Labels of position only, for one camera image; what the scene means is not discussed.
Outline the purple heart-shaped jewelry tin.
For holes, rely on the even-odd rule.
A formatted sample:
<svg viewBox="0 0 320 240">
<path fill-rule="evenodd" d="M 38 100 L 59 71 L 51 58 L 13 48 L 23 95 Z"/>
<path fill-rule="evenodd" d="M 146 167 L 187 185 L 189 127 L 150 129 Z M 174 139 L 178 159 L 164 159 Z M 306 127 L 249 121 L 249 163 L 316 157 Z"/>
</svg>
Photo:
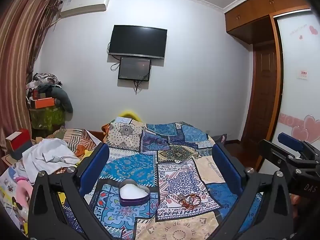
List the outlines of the purple heart-shaped jewelry tin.
<svg viewBox="0 0 320 240">
<path fill-rule="evenodd" d="M 119 201 L 121 206 L 139 206 L 150 200 L 150 190 L 137 184 L 133 179 L 125 179 L 119 185 Z"/>
</svg>

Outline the white sliding wardrobe door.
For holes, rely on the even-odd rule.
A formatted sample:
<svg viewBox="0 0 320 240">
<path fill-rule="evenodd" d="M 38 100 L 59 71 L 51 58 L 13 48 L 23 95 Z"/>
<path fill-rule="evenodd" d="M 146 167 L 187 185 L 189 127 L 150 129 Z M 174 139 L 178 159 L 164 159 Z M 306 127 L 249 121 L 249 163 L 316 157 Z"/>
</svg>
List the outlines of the white sliding wardrobe door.
<svg viewBox="0 0 320 240">
<path fill-rule="evenodd" d="M 281 51 L 283 90 L 272 142 L 286 133 L 319 148 L 319 18 L 311 10 L 274 17 Z"/>
</svg>

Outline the pink plush slipper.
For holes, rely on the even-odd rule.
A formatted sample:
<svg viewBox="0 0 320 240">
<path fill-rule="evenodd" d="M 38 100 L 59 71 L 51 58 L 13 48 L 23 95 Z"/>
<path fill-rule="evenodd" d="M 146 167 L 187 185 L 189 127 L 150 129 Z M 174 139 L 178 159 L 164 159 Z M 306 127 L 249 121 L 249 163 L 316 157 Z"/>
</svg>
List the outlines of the pink plush slipper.
<svg viewBox="0 0 320 240">
<path fill-rule="evenodd" d="M 33 186 L 24 177 L 18 177 L 16 179 L 16 197 L 15 202 L 20 211 L 28 213 L 29 211 L 29 200 L 31 199 Z"/>
</svg>

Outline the white crumpled cloth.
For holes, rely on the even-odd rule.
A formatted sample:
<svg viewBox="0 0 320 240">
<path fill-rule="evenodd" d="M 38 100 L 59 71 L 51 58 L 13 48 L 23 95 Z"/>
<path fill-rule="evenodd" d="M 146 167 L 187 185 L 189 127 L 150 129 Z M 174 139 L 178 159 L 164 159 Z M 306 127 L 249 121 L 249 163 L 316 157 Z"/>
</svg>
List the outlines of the white crumpled cloth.
<svg viewBox="0 0 320 240">
<path fill-rule="evenodd" d="M 40 171 L 52 174 L 64 167 L 75 166 L 80 159 L 59 138 L 43 139 L 22 153 L 22 163 L 31 184 Z"/>
</svg>

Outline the striped orange cloth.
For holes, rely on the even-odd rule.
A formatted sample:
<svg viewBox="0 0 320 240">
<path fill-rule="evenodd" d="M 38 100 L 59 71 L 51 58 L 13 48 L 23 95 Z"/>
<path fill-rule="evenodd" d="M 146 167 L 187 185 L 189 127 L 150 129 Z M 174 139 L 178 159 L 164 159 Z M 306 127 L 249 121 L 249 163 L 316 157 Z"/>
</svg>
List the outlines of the striped orange cloth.
<svg viewBox="0 0 320 240">
<path fill-rule="evenodd" d="M 85 129 L 61 127 L 46 139 L 58 138 L 67 143 L 67 147 L 78 157 L 82 158 L 86 151 L 93 151 L 97 144 Z"/>
</svg>

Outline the red box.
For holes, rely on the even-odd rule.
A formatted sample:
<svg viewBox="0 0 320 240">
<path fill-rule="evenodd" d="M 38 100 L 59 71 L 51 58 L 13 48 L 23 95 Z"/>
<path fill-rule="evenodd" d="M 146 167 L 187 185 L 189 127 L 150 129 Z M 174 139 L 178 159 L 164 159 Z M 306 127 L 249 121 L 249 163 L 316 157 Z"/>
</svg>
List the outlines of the red box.
<svg viewBox="0 0 320 240">
<path fill-rule="evenodd" d="M 20 129 L 12 133 L 5 138 L 5 141 L 10 151 L 16 151 L 20 148 L 25 151 L 33 145 L 30 133 L 27 129 Z"/>
</svg>

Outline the patchwork patterned bedspread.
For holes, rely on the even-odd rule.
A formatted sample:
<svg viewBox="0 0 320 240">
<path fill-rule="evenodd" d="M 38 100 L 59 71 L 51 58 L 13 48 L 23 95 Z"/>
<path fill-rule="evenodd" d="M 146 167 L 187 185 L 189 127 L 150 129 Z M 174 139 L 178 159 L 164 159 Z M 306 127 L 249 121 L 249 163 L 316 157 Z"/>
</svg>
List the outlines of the patchwork patterned bedspread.
<svg viewBox="0 0 320 240">
<path fill-rule="evenodd" d="M 212 157 L 225 135 L 186 124 L 116 118 L 102 127 L 110 155 L 89 207 L 113 239 L 208 239 L 237 200 Z M 150 200 L 121 206 L 125 179 L 150 190 Z"/>
</svg>

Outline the orange box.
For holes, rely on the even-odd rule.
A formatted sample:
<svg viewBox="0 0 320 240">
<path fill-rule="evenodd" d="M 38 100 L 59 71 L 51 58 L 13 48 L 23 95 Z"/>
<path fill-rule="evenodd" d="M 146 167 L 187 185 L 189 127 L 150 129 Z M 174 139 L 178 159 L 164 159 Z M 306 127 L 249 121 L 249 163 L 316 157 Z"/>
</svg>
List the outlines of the orange box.
<svg viewBox="0 0 320 240">
<path fill-rule="evenodd" d="M 54 105 L 55 105 L 54 98 L 42 98 L 34 101 L 35 109 L 51 107 Z"/>
</svg>

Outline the yellow cloth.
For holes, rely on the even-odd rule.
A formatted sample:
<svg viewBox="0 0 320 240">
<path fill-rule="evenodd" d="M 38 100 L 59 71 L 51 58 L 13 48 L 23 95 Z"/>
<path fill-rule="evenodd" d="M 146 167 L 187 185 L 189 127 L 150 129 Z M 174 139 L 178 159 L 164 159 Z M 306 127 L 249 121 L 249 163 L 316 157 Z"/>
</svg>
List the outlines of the yellow cloth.
<svg viewBox="0 0 320 240">
<path fill-rule="evenodd" d="M 135 112 L 130 111 L 130 110 L 125 110 L 125 111 L 121 112 L 118 116 L 122 117 L 122 118 L 131 118 L 131 119 L 136 120 L 138 122 L 142 122 L 141 118 Z"/>
</svg>

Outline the wooden wardrobe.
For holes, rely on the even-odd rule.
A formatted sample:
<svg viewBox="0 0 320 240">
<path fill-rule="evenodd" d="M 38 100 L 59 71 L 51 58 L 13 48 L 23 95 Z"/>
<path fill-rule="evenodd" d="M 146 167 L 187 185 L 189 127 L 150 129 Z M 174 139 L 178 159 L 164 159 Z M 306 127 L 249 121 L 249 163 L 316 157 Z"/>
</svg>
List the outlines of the wooden wardrobe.
<svg viewBox="0 0 320 240">
<path fill-rule="evenodd" d="M 240 145 L 232 148 L 241 161 L 261 161 L 258 142 L 272 138 L 279 115 L 283 70 L 273 17 L 308 7 L 305 0 L 236 0 L 224 8 L 227 33 L 253 47 L 246 122 Z"/>
</svg>

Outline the pile of clothes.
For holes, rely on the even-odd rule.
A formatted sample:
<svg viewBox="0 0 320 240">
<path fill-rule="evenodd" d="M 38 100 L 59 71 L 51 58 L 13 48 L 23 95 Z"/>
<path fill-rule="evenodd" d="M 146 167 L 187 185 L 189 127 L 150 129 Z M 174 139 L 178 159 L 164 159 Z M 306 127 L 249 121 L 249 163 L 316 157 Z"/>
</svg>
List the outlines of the pile of clothes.
<svg viewBox="0 0 320 240">
<path fill-rule="evenodd" d="M 62 82 L 51 73 L 36 73 L 32 81 L 26 84 L 26 102 L 28 108 L 36 109 L 36 102 L 52 98 L 56 106 L 73 114 L 73 106 L 68 94 L 62 88 Z"/>
</svg>

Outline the striped brown curtain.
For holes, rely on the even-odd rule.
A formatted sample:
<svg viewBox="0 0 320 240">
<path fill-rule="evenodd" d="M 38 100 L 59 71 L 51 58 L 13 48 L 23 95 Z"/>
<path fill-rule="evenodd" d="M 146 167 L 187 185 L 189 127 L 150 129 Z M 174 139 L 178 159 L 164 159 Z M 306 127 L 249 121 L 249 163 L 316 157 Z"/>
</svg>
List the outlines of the striped brown curtain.
<svg viewBox="0 0 320 240">
<path fill-rule="evenodd" d="M 31 129 L 25 86 L 60 1 L 8 0 L 1 8 L 1 156 L 6 136 Z"/>
</svg>

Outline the white air conditioner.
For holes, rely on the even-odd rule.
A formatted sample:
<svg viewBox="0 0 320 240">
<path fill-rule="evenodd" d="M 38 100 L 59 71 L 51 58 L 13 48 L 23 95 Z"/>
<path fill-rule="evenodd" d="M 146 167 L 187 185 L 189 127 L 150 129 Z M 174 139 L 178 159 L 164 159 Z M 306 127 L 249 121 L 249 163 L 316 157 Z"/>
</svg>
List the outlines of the white air conditioner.
<svg viewBox="0 0 320 240">
<path fill-rule="evenodd" d="M 61 18 L 106 11 L 109 0 L 66 0 L 62 3 Z"/>
</svg>

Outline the small black wall monitor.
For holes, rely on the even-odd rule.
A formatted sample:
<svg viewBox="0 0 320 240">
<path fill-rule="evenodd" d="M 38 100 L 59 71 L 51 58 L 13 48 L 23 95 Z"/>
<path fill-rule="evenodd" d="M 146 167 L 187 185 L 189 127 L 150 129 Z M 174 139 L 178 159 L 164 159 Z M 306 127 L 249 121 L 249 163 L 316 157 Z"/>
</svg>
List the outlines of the small black wall monitor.
<svg viewBox="0 0 320 240">
<path fill-rule="evenodd" d="M 140 57 L 121 57 L 118 79 L 130 81 L 149 81 L 151 60 Z"/>
</svg>

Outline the black wall television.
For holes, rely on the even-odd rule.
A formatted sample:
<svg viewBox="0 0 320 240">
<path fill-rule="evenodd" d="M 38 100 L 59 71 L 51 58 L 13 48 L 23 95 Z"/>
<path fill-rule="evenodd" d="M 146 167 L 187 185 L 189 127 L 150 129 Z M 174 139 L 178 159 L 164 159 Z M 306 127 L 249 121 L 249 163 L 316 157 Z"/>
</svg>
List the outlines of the black wall television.
<svg viewBox="0 0 320 240">
<path fill-rule="evenodd" d="M 108 53 L 114 56 L 136 56 L 164 59 L 166 29 L 137 25 L 115 25 Z"/>
</svg>

